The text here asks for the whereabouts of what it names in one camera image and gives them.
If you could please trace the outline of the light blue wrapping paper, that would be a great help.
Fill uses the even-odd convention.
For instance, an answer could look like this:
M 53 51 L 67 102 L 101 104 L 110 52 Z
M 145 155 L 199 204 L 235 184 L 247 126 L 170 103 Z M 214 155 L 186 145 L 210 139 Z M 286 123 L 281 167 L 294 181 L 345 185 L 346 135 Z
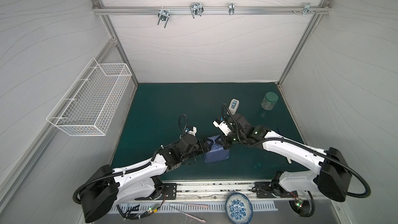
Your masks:
M 206 163 L 214 163 L 229 159 L 230 150 L 224 149 L 220 135 L 207 138 L 206 141 L 207 144 L 210 145 L 210 151 L 204 153 L 204 160 Z

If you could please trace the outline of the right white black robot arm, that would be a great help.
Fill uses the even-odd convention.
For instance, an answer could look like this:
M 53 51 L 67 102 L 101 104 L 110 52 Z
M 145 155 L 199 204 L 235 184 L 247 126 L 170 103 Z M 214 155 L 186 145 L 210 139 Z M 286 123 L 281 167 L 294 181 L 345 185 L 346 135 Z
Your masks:
M 349 167 L 342 153 L 333 147 L 328 150 L 310 147 L 261 125 L 253 126 L 244 116 L 233 114 L 225 104 L 214 126 L 222 131 L 225 148 L 232 144 L 258 148 L 284 156 L 307 169 L 278 171 L 262 190 L 266 194 L 280 198 L 294 191 L 318 192 L 336 202 L 344 202 L 347 197 L 364 199 L 371 195 L 368 182 Z

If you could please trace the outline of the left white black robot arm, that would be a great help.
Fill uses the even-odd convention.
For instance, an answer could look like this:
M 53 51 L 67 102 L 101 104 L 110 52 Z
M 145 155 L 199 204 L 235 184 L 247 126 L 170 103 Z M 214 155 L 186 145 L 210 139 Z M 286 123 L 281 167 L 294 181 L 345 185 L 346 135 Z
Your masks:
M 86 223 L 99 220 L 128 201 L 175 199 L 176 184 L 163 183 L 161 175 L 209 152 L 214 144 L 209 138 L 198 139 L 196 127 L 186 122 L 179 127 L 179 139 L 161 146 L 151 158 L 122 168 L 102 166 L 75 190 L 73 201 L 81 205 Z

